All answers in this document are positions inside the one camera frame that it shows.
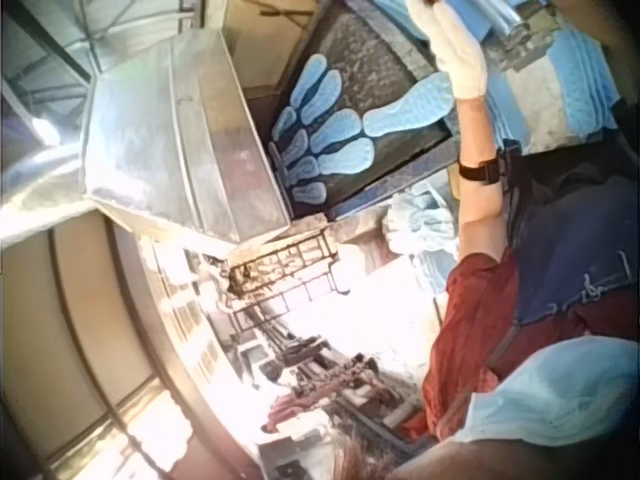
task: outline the wall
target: wall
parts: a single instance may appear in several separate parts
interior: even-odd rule
[[[100,213],[6,249],[2,389],[44,458],[106,413],[67,329],[54,260],[70,319],[110,400],[119,402],[152,374],[120,297]]]
[[[62,316],[47,233],[3,251],[3,263],[2,390],[27,440],[47,457],[105,409]]]

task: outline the light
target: light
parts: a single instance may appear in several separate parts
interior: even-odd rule
[[[31,123],[33,124],[33,128],[36,130],[36,133],[46,146],[60,146],[60,134],[51,122],[44,118],[34,118]]]

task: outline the person's arm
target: person's arm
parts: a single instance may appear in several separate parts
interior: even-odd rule
[[[433,7],[407,0],[414,23],[429,37],[438,66],[451,79],[460,122],[460,162],[477,167],[495,158],[493,128],[484,95],[487,67],[480,44],[444,1]],[[507,245],[499,183],[482,185],[460,178],[460,257],[486,253],[500,261]]]
[[[460,121],[460,163],[477,167],[496,155],[484,97],[456,101]],[[483,185],[460,177],[460,257],[486,253],[500,261],[507,246],[500,182]]]

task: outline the blue vest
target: blue vest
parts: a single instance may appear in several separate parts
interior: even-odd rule
[[[638,281],[638,187],[622,177],[540,208],[515,248],[515,323],[528,325]]]

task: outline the steel beam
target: steel beam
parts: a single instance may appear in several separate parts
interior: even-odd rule
[[[89,86],[91,83],[89,72],[51,36],[22,3],[9,0],[2,3],[2,9],[40,48],[57,59],[76,80]]]
[[[94,35],[92,35],[93,41],[98,41],[103,39],[109,34],[124,32],[131,28],[142,27],[145,25],[152,24],[154,22],[161,22],[175,19],[177,22],[183,20],[185,18],[193,17],[193,12],[174,12],[174,11],[163,11],[154,13],[152,15],[144,15],[141,17],[132,18],[131,20],[127,20],[126,22],[113,24],[112,26],[107,26]],[[72,42],[66,43],[63,45],[63,48],[68,52],[72,52],[78,50],[82,47],[85,47],[89,44],[86,38],[82,37],[78,40],[74,40]],[[26,65],[20,72],[11,77],[11,81],[19,81],[21,78],[24,78],[36,70],[44,67],[51,60],[51,55],[47,53],[43,57],[35,60],[33,63]]]

